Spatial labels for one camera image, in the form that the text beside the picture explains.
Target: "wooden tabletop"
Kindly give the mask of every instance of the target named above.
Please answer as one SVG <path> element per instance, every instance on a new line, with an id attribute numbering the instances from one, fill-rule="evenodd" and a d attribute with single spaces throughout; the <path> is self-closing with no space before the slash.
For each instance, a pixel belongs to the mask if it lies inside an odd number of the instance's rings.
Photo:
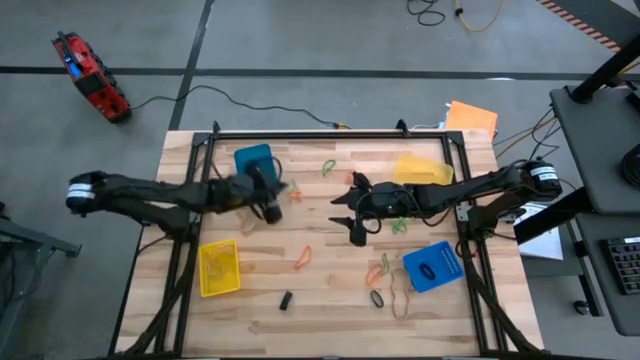
<path id="1" fill-rule="evenodd" d="M 184 181 L 192 135 L 190 131 L 167 134 L 157 180 Z M 473 176 L 497 169 L 486 132 L 465 130 L 464 137 Z M 282 161 L 283 180 L 295 180 L 304 199 L 298 203 L 284 194 L 280 198 L 282 221 L 275 226 L 257 224 L 247 234 L 240 231 L 240 218 L 235 212 L 205 216 L 200 243 L 236 240 L 242 288 L 202 298 L 196 272 L 183 356 L 478 354 L 465 279 L 423 294 L 411 290 L 406 320 L 396 320 L 392 314 L 390 276 L 382 277 L 373 285 L 384 298 L 382 309 L 372 304 L 371 288 L 365 283 L 367 271 L 381 262 L 383 254 L 387 254 L 391 268 L 399 268 L 402 256 L 410 252 L 443 240 L 455 245 L 458 234 L 453 215 L 435 228 L 424 226 L 419 220 L 409 221 L 408 231 L 398 235 L 392 234 L 390 221 L 385 220 L 382 231 L 369 235 L 368 245 L 362 248 L 349 243 L 345 227 L 327 220 L 331 216 L 353 216 L 347 206 L 329 203 L 348 190 L 345 177 L 350 171 L 365 173 L 372 183 L 389 181 L 401 154 L 412 153 L 444 162 L 439 141 L 273 140 L 265 143 Z M 235 172 L 234 151 L 255 144 L 255 141 L 217 142 L 214 158 L 220 172 Z M 337 164 L 323 177 L 322 164 L 328 159 L 336 160 Z M 500 225 L 497 231 L 513 236 L 511 227 L 506 225 Z M 160 236 L 159 229 L 146 229 L 141 246 Z M 294 264 L 306 245 L 313 249 L 313 259 L 296 271 Z M 529 341 L 542 347 L 516 243 L 492 238 L 487 246 L 500 304 Z M 138 257 L 117 351 L 133 344 L 160 307 L 170 252 L 171 241 L 164 241 Z M 398 276 L 396 292 L 401 294 L 400 289 L 406 284 L 407 280 Z M 291 291 L 293 298 L 289 309 L 281 311 L 278 307 L 286 291 Z M 405 304 L 400 295 L 396 302 L 398 311 L 403 311 Z M 490 344 L 494 344 L 488 310 L 483 309 Z M 174 314 L 168 331 L 169 343 L 173 339 L 175 318 Z"/>

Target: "red power tool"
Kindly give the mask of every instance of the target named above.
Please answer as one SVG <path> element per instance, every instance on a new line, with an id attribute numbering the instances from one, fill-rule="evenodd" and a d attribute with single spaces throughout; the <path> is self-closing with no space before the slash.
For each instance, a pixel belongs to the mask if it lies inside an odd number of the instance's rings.
<path id="1" fill-rule="evenodd" d="M 80 93 L 112 123 L 131 116 L 131 105 L 116 79 L 78 34 L 58 31 L 51 41 Z"/>

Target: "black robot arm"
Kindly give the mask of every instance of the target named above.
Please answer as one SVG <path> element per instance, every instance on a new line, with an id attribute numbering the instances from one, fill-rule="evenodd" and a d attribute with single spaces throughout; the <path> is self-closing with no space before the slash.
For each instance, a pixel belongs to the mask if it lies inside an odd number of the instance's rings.
<path id="1" fill-rule="evenodd" d="M 66 204 L 81 216 L 110 211 L 143 225 L 156 224 L 168 237 L 178 239 L 189 228 L 189 212 L 220 214 L 249 206 L 261 219 L 276 223 L 282 218 L 276 196 L 285 187 L 280 181 L 267 180 L 258 166 L 247 175 L 179 185 L 93 171 L 69 181 Z"/>
<path id="2" fill-rule="evenodd" d="M 371 185 L 356 173 L 349 191 L 332 204 L 346 204 L 355 212 L 351 217 L 330 218 L 350 230 L 350 241 L 356 246 L 366 245 L 366 234 L 380 231 L 382 219 L 420 218 L 428 226 L 429 218 L 469 200 L 503 194 L 487 206 L 474 206 L 467 212 L 470 237 L 481 237 L 495 229 L 498 219 L 529 201 L 551 201 L 562 193 L 562 187 L 551 164 L 541 160 L 521 160 L 496 172 L 474 177 L 452 185 L 405 184 L 384 182 Z M 364 225 L 377 220 L 377 227 Z"/>

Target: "black floor line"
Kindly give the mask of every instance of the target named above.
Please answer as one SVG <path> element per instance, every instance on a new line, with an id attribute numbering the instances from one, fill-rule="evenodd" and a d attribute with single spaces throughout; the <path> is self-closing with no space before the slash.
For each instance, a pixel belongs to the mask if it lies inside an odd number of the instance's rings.
<path id="1" fill-rule="evenodd" d="M 183 68 L 109 68 L 114 75 L 180 76 L 189 72 Z M 0 74 L 50 74 L 67 72 L 63 67 L 0 66 Z M 354 78 L 354 79 L 445 79 L 445 80 L 557 80 L 582 81 L 587 73 L 535 73 L 535 72 L 477 72 L 477 71 L 405 71 L 405 70 L 306 70 L 306 69 L 194 69 L 193 76 L 247 77 L 247 78 Z M 626 80 L 640 81 L 640 74 L 627 74 Z"/>
<path id="2" fill-rule="evenodd" d="M 557 80 L 582 81 L 587 73 L 530 73 L 475 71 L 396 71 L 396 70 L 304 70 L 304 69 L 196 69 L 195 76 L 247 78 L 379 78 L 379 79 L 447 79 L 447 80 Z M 628 74 L 627 80 L 640 80 L 640 75 Z"/>
<path id="3" fill-rule="evenodd" d="M 191 46 L 191 54 L 189 54 L 189 61 L 187 61 L 187 68 L 184 76 L 182 77 L 182 84 L 180 84 L 180 90 L 178 91 L 178 98 L 185 96 L 191 87 L 191 81 L 193 80 L 193 74 L 198 63 L 198 57 L 200 56 L 200 50 L 202 49 L 202 42 L 204 35 L 207 32 L 207 21 L 209 21 L 209 15 L 211 14 L 211 8 L 215 0 L 207 0 L 200 15 L 200 22 L 198 23 L 198 29 L 196 30 L 196 36 L 193 40 L 193 46 Z M 173 107 L 173 113 L 171 114 L 171 121 L 169 122 L 169 131 L 178 130 L 180 128 L 180 121 L 182 121 L 182 113 L 184 112 L 184 106 L 187 99 L 182 99 L 176 102 Z"/>
<path id="4" fill-rule="evenodd" d="M 113 68 L 114 75 L 183 75 L 184 68 Z M 64 67 L 49 66 L 0 66 L 0 74 L 66 74 Z"/>

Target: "concrete floor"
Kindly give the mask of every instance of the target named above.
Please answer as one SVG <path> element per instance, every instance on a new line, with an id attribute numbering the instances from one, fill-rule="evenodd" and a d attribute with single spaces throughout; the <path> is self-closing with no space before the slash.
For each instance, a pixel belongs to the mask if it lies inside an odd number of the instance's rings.
<path id="1" fill-rule="evenodd" d="M 491 16 L 490 7 L 467 3 L 469 21 Z M 560 74 L 591 72 L 612 55 L 533 0 L 506 3 L 495 27 L 470 34 L 451 16 L 448 0 L 436 5 L 447 19 L 433 28 L 418 26 L 401 1 L 218 0 L 197 66 Z M 63 26 L 91 42 L 109 66 L 184 67 L 204 4 L 4 1 L 0 66 L 59 65 L 49 40 Z M 175 96 L 182 77 L 119 76 L 118 81 L 135 105 L 154 95 Z M 151 103 L 129 123 L 114 126 L 81 98 L 67 76 L 3 74 L 0 82 L 0 199 L 16 222 L 84 245 L 79 258 L 56 255 L 47 266 L 28 307 L 18 354 L 104 355 L 140 227 L 107 213 L 71 216 L 64 207 L 67 181 L 95 169 L 153 177 L 173 104 Z M 499 113 L 499 140 L 533 126 L 548 107 L 549 91 L 567 83 L 196 77 L 192 85 L 214 85 L 253 105 L 304 107 L 354 128 L 389 128 L 400 118 L 410 125 L 432 124 L 443 117 L 445 103 L 459 100 Z M 214 120 L 224 129 L 322 128 L 304 115 L 249 111 L 203 90 L 188 98 L 180 129 L 209 129 Z M 579 185 L 561 132 L 550 142 L 563 147 L 549 159 L 564 179 Z M 521 142 L 500 164 L 528 156 L 532 144 Z M 572 312 L 571 301 L 582 298 L 576 278 L 532 279 L 530 288 L 551 351 L 636 357 L 637 340 L 617 335 L 608 318 Z"/>

